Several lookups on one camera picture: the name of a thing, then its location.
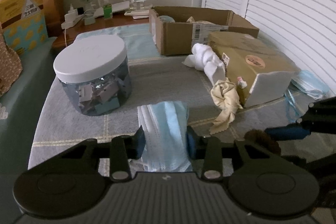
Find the blue face mask stack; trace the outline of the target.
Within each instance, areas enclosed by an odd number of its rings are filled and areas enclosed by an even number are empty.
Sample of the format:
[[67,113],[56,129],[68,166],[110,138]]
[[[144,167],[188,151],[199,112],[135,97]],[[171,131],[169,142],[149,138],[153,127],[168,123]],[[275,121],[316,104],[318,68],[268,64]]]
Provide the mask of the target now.
[[315,100],[326,98],[330,90],[327,84],[316,78],[310,71],[300,71],[295,74],[291,83]]

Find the brown scrunchie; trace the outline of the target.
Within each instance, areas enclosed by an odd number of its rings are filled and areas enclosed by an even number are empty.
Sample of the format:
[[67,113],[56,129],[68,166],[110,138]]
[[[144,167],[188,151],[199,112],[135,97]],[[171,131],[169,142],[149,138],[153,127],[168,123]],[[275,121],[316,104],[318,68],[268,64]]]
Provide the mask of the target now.
[[248,131],[245,133],[244,139],[255,143],[256,145],[275,155],[281,155],[281,148],[279,144],[261,130],[253,129]]

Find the beige knotted cloth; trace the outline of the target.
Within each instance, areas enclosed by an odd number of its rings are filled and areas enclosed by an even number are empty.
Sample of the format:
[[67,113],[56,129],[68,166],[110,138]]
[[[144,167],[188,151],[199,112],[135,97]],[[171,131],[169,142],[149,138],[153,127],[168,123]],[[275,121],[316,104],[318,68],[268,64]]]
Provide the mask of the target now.
[[210,128],[210,134],[225,131],[235,120],[236,112],[243,107],[236,90],[236,85],[226,77],[218,80],[210,91],[214,104],[221,110],[217,118],[214,119]]

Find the white knotted cloth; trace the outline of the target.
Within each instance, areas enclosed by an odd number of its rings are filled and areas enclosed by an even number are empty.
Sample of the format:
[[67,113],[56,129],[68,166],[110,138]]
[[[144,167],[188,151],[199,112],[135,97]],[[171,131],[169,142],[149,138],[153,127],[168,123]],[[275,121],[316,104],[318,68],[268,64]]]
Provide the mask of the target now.
[[203,71],[212,85],[215,85],[219,80],[226,79],[224,62],[208,45],[194,44],[191,48],[191,54],[182,63],[189,68]]

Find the blue plush ball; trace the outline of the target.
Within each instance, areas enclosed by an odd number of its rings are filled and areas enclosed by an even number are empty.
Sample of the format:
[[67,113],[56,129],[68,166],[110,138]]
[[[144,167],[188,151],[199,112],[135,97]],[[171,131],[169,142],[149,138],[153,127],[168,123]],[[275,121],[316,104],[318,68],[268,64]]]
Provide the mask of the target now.
[[168,15],[161,15],[158,18],[161,22],[175,23],[174,18]]

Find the cream drawstring pouch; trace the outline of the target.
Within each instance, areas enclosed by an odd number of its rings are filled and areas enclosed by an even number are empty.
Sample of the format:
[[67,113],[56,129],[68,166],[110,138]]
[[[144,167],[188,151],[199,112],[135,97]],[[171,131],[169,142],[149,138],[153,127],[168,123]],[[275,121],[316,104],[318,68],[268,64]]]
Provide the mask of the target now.
[[195,20],[193,16],[189,17],[189,19],[186,20],[187,23],[192,24],[214,24],[212,22],[209,22],[207,20]]

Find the blue ribbon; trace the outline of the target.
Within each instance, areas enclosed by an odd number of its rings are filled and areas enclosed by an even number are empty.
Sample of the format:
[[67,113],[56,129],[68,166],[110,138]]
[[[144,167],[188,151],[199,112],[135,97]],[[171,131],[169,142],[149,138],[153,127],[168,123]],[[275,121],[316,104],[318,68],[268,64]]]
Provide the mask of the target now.
[[302,115],[302,112],[296,104],[290,89],[286,90],[284,97],[286,100],[286,117],[288,118],[288,121],[294,123]]

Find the gold tissue pack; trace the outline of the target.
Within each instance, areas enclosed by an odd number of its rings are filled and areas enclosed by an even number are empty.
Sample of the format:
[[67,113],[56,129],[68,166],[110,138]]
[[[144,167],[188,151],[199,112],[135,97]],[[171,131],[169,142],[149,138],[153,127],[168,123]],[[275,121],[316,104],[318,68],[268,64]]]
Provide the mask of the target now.
[[211,32],[209,46],[224,62],[243,107],[279,99],[298,72],[290,59],[248,34]]

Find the grey checked mat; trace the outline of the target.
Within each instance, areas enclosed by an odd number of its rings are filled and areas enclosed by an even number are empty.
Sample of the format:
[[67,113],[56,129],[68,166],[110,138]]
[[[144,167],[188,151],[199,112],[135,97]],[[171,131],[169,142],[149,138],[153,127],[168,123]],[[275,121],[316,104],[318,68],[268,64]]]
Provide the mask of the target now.
[[[139,128],[140,115],[154,121],[159,110],[168,114],[172,103],[182,101],[189,110],[188,124],[198,135],[209,136],[213,120],[220,109],[210,96],[211,85],[204,73],[182,64],[184,57],[165,57],[129,61],[132,93],[116,110],[101,116],[80,114],[72,106],[62,84],[55,77],[38,121],[28,169],[88,138],[99,143],[113,137],[133,135]],[[226,131],[215,134],[224,142],[242,140],[252,129],[285,126],[289,108],[285,98],[238,110]],[[282,141],[283,155],[298,155],[308,162],[335,153],[335,135],[312,133],[303,140]]]

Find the clear jar white lid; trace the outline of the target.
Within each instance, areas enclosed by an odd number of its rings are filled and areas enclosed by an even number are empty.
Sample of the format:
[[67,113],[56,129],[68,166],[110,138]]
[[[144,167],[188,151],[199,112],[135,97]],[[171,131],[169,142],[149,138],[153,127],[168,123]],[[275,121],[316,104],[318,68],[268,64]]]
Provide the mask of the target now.
[[74,108],[98,116],[123,105],[131,95],[126,43],[118,35],[80,39],[62,50],[54,71]]

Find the light blue towel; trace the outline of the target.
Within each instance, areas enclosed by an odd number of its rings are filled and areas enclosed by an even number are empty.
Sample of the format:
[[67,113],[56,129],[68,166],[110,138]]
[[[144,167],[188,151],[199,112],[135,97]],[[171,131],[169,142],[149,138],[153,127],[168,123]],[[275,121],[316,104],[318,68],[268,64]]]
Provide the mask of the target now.
[[89,31],[76,36],[74,42],[98,35],[118,35],[126,44],[129,61],[162,58],[153,42],[149,27],[150,24],[144,23]]

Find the wooden nightstand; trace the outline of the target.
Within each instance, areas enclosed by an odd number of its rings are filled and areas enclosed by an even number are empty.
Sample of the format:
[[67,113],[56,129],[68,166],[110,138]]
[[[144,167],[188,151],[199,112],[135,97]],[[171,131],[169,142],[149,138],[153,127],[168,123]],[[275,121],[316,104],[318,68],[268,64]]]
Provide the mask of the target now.
[[102,30],[104,28],[127,26],[133,24],[149,23],[149,19],[133,19],[131,16],[125,16],[124,12],[116,12],[113,18],[104,19],[99,17],[94,24],[85,25],[83,21],[80,21],[74,27],[67,29],[62,35],[59,35],[57,39],[52,43],[52,52],[58,54],[66,47],[67,44],[72,44],[76,36],[84,32]]

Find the green spray bottle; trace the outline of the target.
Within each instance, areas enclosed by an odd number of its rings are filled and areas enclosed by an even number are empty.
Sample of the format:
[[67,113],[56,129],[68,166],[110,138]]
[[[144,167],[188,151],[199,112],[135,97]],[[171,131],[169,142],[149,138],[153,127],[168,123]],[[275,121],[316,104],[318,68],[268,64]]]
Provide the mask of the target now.
[[110,19],[113,17],[112,15],[112,4],[110,3],[109,0],[103,0],[104,5],[103,5],[103,13],[104,13],[104,18],[105,19]]

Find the white remote control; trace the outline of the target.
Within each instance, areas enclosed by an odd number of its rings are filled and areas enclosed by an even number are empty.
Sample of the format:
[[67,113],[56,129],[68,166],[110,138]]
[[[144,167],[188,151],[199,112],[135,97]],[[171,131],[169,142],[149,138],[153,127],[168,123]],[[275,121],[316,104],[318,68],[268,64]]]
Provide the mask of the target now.
[[124,13],[125,16],[131,16],[134,20],[146,19],[149,17],[149,10],[130,10]]

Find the yellow blue paper bag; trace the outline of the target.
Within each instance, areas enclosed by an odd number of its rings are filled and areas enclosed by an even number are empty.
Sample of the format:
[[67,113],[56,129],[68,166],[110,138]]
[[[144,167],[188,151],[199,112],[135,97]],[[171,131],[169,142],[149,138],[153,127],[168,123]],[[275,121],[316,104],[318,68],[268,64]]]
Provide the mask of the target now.
[[49,38],[43,0],[2,0],[1,26],[6,44],[20,56]]

